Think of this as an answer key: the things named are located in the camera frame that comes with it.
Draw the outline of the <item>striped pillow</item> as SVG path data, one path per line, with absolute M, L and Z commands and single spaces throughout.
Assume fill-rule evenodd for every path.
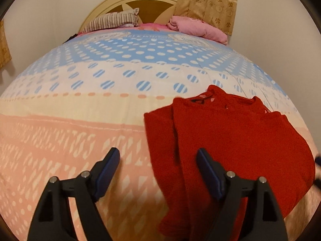
M 121 12 L 110 12 L 98 16 L 91 20 L 84 28 L 80 30 L 81 33 L 89 33 L 99 31 L 102 29 L 114 29 L 119 27 L 138 27 L 140 9 L 134 8 Z

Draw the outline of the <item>red knitted sweater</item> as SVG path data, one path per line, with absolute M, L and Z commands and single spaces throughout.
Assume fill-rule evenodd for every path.
M 312 152 L 287 117 L 257 98 L 215 85 L 199 96 L 175 98 L 144 115 L 154 176 L 169 210 L 161 234 L 201 240 L 218 214 L 196 164 L 204 148 L 225 170 L 244 179 L 265 177 L 287 216 L 315 178 Z

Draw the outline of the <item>pink bed sheet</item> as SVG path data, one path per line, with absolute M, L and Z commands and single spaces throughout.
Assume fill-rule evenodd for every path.
M 139 27 L 118 27 L 113 29 L 101 29 L 92 32 L 79 32 L 77 34 L 78 37 L 82 37 L 84 35 L 92 35 L 92 34 L 114 34 L 114 33 L 122 33 L 122 34 L 129 34 L 129 33 L 141 33 L 141 32 L 174 32 L 167 25 L 161 25 L 157 23 L 144 23 L 141 24 Z

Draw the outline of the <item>cream wooden headboard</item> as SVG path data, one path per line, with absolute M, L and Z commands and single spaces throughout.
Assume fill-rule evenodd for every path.
M 139 8 L 139 23 L 165 25 L 174 14 L 178 0 L 105 0 L 99 4 L 83 21 L 79 31 L 96 17 L 117 11 Z

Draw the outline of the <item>pink folded blanket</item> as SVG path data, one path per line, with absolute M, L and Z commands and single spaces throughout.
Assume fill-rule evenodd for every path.
M 228 36 L 224 32 L 202 20 L 186 16 L 172 16 L 167 27 L 172 31 L 212 40 L 223 45 L 228 44 Z

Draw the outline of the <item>polka dot bed quilt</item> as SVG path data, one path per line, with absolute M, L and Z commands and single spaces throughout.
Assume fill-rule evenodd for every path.
M 288 117 L 313 154 L 298 110 L 262 69 L 220 43 L 179 32 L 119 28 L 76 37 L 31 64 L 1 95 L 1 216 L 26 240 L 45 185 L 71 179 L 116 147 L 121 163 L 98 209 L 114 240 L 163 240 L 167 211 L 144 113 L 209 85 L 259 97 Z

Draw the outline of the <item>beige curtain at left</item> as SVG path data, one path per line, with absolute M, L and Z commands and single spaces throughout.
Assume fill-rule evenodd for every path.
M 4 67 L 12 59 L 4 31 L 4 21 L 0 24 L 0 68 Z

